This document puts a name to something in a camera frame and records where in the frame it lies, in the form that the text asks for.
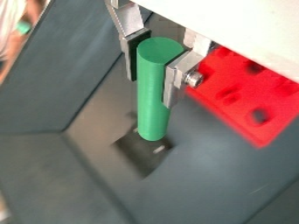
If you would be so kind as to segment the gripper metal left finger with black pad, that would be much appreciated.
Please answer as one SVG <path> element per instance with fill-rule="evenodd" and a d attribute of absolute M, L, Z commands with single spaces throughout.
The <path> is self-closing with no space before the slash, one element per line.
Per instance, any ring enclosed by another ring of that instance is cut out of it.
<path fill-rule="evenodd" d="M 119 33 L 121 52 L 125 55 L 127 78 L 136 81 L 136 48 L 151 37 L 139 5 L 129 0 L 104 0 Z"/>

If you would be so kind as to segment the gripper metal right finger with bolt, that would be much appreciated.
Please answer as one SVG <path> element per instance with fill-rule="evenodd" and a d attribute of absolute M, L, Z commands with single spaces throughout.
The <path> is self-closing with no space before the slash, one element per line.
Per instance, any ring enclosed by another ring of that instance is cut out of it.
<path fill-rule="evenodd" d="M 199 64 L 208 54 L 211 40 L 196 31 L 185 29 L 183 44 L 187 50 L 165 66 L 163 104 L 171 109 L 184 96 L 187 87 L 196 88 L 203 82 Z"/>

